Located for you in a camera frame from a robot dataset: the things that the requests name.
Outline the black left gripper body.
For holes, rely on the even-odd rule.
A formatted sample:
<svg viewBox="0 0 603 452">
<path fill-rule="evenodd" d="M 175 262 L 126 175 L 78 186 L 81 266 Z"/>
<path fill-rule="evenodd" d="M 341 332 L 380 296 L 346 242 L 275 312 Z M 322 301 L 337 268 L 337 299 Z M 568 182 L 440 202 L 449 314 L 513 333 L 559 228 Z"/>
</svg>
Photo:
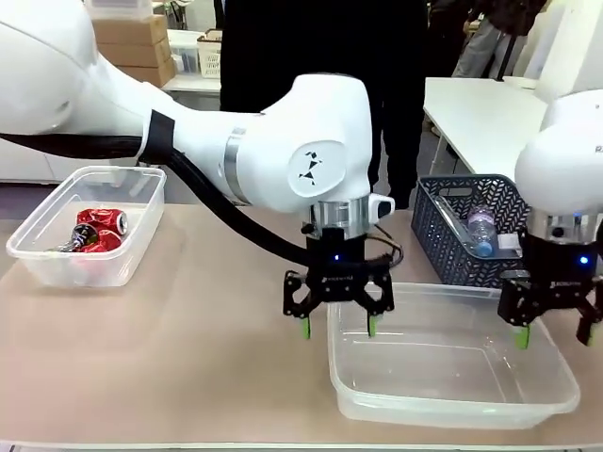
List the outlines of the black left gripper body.
<svg viewBox="0 0 603 452">
<path fill-rule="evenodd" d="M 390 268 L 390 255 L 366 259 L 367 234 L 347 238 L 341 228 L 326 228 L 320 238 L 308 238 L 308 272 L 318 280 L 319 296 L 323 302 L 356 302 L 360 280 L 368 274 Z M 377 298 L 381 292 L 367 286 L 367 292 Z"/>
</svg>

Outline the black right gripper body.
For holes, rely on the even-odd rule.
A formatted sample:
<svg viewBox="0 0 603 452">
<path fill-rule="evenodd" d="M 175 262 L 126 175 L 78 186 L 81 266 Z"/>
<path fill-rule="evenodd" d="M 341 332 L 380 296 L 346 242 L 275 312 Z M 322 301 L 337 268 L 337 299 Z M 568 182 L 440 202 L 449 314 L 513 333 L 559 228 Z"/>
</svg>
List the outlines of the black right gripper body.
<svg viewBox="0 0 603 452">
<path fill-rule="evenodd" d="M 542 287 L 543 310 L 578 309 L 582 297 L 596 283 L 599 245 L 562 242 L 560 238 L 543 239 L 527 231 L 519 233 L 522 250 L 521 270 L 509 270 L 503 277 L 530 278 Z"/>
</svg>

